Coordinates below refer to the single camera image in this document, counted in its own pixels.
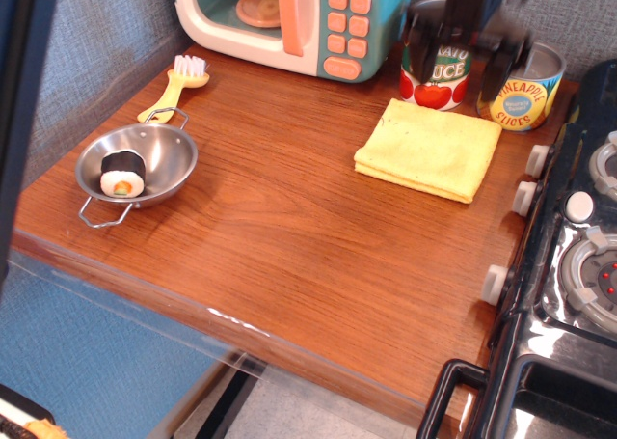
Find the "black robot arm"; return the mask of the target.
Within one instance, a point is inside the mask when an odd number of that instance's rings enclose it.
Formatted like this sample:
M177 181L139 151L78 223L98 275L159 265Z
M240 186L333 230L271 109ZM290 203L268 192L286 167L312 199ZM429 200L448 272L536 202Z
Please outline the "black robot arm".
M445 0L440 8L417 3L408 9L403 41L420 82L433 75L438 50L462 48L486 60L480 97L496 100L511 73L527 63L531 33L508 19L503 0Z

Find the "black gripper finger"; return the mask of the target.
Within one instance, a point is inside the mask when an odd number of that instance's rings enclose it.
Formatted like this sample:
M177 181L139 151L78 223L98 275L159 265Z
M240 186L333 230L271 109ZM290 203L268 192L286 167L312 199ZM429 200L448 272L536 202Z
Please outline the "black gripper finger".
M410 66L420 84L433 76L437 54L441 45L440 21L417 22L408 34Z
M482 79L480 99L494 101L510 76L515 63L515 52L498 50L489 59Z

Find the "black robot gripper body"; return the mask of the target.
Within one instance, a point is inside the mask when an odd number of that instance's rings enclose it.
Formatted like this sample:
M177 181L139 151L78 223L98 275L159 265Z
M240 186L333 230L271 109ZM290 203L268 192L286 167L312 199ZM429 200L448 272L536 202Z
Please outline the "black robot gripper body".
M441 45L456 46L486 54L498 50L515 52L514 65L527 61L531 35L506 19L504 0L424 0L408 9L411 27L419 22L440 21Z

